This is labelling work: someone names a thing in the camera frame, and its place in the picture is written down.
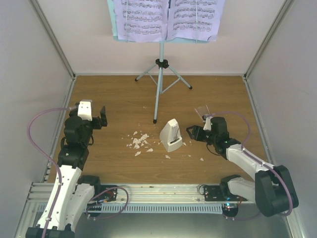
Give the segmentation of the clear plastic metronome cover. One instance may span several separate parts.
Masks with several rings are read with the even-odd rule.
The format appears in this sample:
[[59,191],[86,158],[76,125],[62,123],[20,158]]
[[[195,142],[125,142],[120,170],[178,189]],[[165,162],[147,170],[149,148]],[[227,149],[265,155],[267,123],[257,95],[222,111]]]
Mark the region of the clear plastic metronome cover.
[[210,111],[209,111],[209,108],[207,105],[196,107],[196,108],[194,108],[194,110],[200,119],[204,119],[206,117],[206,115],[210,114]]

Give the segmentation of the white metronome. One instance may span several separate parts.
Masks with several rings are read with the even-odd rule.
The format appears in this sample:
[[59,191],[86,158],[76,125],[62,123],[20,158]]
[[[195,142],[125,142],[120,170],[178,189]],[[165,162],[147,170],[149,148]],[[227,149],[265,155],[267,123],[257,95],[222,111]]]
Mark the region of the white metronome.
[[179,149],[183,145],[180,127],[176,119],[171,119],[166,123],[160,132],[159,138],[168,153]]

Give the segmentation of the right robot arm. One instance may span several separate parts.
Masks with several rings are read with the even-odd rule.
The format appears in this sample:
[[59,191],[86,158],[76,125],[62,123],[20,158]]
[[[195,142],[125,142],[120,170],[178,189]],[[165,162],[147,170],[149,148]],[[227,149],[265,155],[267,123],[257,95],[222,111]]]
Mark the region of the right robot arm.
[[203,119],[204,126],[193,125],[186,129],[190,138],[213,146],[218,155],[252,178],[248,181],[240,175],[231,175],[221,179],[219,195],[225,200],[224,216],[233,219],[237,215],[238,208],[232,202],[238,198],[254,202],[266,217],[288,216],[299,206],[291,175],[285,166],[265,162],[245,149],[240,141],[231,138],[225,118],[204,116]]

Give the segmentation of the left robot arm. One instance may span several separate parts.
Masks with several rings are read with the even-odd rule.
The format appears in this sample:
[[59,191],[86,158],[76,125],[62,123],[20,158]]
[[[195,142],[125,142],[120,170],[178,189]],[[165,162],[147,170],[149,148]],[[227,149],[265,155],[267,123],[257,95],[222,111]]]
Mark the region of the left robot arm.
[[100,178],[82,171],[94,143],[93,131],[107,126],[106,109],[93,117],[91,101],[83,100],[67,110],[58,160],[53,162],[56,180],[42,216],[27,229],[27,238],[73,238],[88,202],[102,195]]

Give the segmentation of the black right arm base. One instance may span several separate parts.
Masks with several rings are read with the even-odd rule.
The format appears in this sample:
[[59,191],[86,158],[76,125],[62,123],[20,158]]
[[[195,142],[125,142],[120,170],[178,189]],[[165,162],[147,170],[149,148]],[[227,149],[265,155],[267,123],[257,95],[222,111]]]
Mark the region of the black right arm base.
[[220,185],[207,185],[201,184],[197,187],[197,192],[199,195],[204,197],[205,201],[228,201],[228,198],[225,197],[220,189]]

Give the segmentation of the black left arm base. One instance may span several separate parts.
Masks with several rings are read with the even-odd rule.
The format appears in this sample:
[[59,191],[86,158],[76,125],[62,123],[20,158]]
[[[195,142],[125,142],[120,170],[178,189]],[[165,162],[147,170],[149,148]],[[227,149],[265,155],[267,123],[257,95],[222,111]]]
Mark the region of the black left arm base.
[[[116,187],[116,185],[114,185],[114,184],[102,184],[101,188],[97,192],[95,192],[95,196],[98,195],[99,193],[107,190],[107,189],[112,188],[112,187]],[[116,198],[117,198],[117,189],[111,189],[111,190],[101,194],[97,198],[91,199],[90,203],[92,203],[92,202],[100,203],[101,201],[111,202],[111,201],[115,201]]]

